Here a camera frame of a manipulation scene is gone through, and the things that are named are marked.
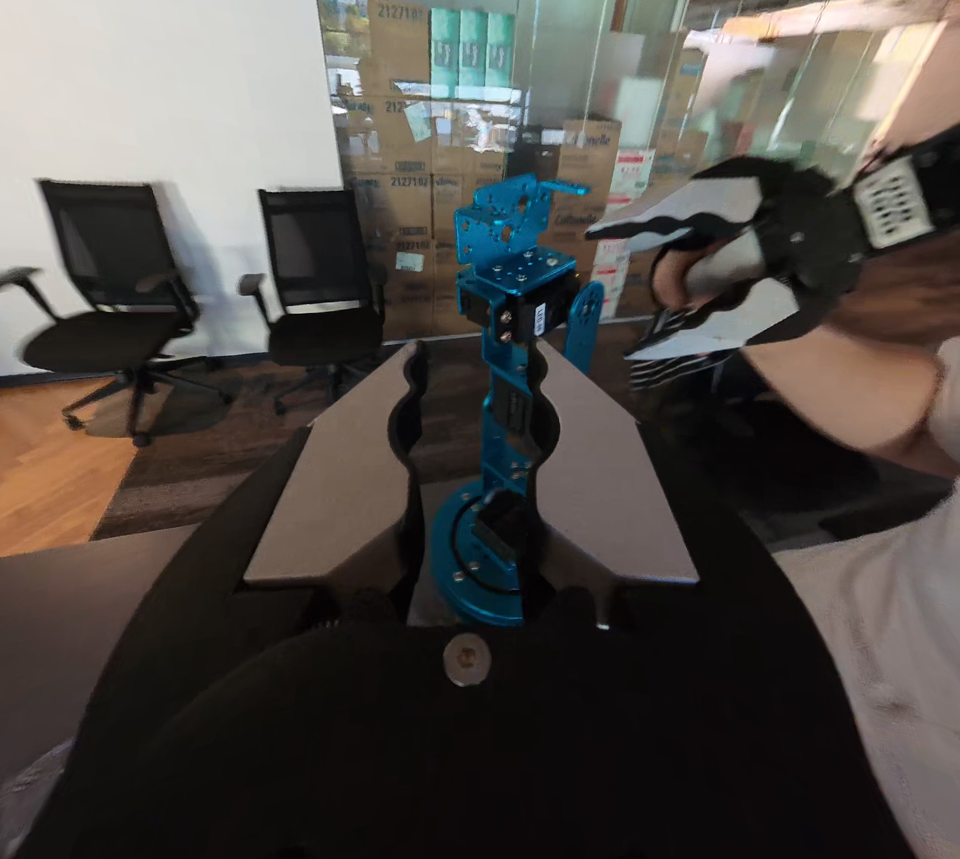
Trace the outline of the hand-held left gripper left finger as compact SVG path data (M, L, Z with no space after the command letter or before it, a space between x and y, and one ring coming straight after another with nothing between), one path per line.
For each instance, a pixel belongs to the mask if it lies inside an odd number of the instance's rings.
M427 380L426 345L408 341L310 424L246 567L247 586L412 597L426 541L410 451Z

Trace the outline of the person's white shirt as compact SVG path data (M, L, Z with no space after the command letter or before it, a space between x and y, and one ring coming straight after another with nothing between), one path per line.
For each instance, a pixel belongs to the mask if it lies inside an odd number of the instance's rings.
M917 520L774 554L841 676L918 857L959 854L958 478Z

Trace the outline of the person's right hand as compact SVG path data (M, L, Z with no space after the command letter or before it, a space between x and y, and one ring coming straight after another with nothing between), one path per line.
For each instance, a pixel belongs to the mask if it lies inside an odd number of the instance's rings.
M709 298L703 295L691 296L687 287L689 270L711 253L710 248L663 249L652 267L650 283L656 303L672 312L696 310Z

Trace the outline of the black mesh office chair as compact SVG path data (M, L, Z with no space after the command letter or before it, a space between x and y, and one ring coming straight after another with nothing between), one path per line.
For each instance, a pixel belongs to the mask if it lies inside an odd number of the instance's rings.
M142 411L158 385L210 393L222 406L232 406L234 397L228 391L183 374L196 366L215 371L221 367L219 360L173 360L165 352L170 343L194 333L201 308L175 258L154 187L50 178L39 178L36 185L63 269L87 309L61 315L35 280L39 268L4 269L2 289L21 290L49 321L27 339L20 359L46 373L111 377L108 384L61 409L66 427L84 430L80 410L128 391L125 435L143 448L153 437L139 427Z
M281 417L287 399L301 390L322 383L333 404L345 374L362 379L376 367L387 271L368 257L353 193L260 189L257 196L282 313L268 313L263 273L243 274L236 292L257 306L270 361L304 371L298 383L273 397L273 412Z

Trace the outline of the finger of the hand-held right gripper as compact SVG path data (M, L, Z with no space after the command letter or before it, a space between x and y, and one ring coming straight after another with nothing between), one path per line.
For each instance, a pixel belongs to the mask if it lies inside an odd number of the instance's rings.
M645 204L638 198L585 230L589 242L618 242L630 253L663 247L697 251L737 238L764 200L760 160L736 158L707 169Z
M768 329L799 312L788 284L769 271L755 231L700 250L670 241L655 254L650 272L654 317L637 346L625 354L631 391L650 391L722 366ZM663 302L660 266L672 255L684 260L680 285L686 304Z

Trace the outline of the stack of cardboard boxes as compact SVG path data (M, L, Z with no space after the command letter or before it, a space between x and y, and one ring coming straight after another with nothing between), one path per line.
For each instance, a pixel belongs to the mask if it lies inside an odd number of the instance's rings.
M690 0L318 0L346 186L390 273L389 336L469 330L456 311L454 212L533 173L547 245L602 283L603 321L653 311L648 253L584 241L642 194Z

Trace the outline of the person's right forearm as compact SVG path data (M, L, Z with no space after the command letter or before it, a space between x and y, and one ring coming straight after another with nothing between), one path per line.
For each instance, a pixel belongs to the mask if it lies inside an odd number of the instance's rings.
M745 358L808 425L849 449L922 473L959 475L959 339L937 350L829 326L748 346Z

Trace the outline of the blue toy robot arm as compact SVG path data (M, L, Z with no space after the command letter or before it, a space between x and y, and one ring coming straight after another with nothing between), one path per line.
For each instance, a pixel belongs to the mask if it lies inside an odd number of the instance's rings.
M482 330L489 375L479 477L449 495L430 533L432 579L460 622L520 627L538 591L531 482L555 445L556 417L537 397L546 376L537 342L564 327L562 356L588 373L604 304L603 286L583 284L575 258L540 240L554 194L589 191L526 173L479 189L454 215L458 308Z

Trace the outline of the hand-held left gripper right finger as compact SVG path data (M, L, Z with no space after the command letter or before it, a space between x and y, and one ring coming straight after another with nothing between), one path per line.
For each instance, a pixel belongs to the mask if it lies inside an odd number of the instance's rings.
M524 594L581 590L606 631L630 593L694 589L700 575L637 421L546 340L532 363L541 455L527 489Z

